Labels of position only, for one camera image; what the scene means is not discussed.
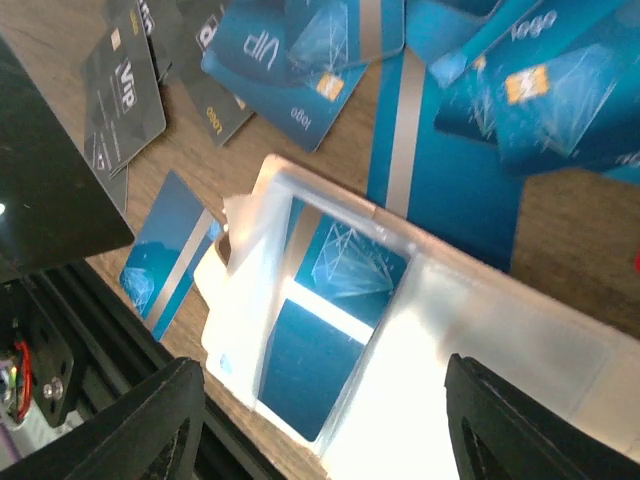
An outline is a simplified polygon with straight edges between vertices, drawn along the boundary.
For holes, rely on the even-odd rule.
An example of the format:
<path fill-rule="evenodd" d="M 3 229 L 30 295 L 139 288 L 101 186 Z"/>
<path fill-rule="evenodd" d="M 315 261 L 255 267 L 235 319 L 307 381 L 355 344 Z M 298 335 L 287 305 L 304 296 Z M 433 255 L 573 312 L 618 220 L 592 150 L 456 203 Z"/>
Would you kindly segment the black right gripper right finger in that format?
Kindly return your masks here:
<path fill-rule="evenodd" d="M 637 479 L 639 464 L 472 357 L 448 362 L 446 403 L 462 479 Z"/>

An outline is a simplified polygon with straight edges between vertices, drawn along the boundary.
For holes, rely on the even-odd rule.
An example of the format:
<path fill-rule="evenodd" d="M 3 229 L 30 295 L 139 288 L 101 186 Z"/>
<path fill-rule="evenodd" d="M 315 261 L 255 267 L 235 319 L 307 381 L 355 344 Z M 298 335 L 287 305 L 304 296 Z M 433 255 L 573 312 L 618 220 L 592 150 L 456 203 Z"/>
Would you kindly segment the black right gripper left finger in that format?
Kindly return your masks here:
<path fill-rule="evenodd" d="M 205 409 L 200 364 L 180 357 L 3 479 L 190 479 Z"/>

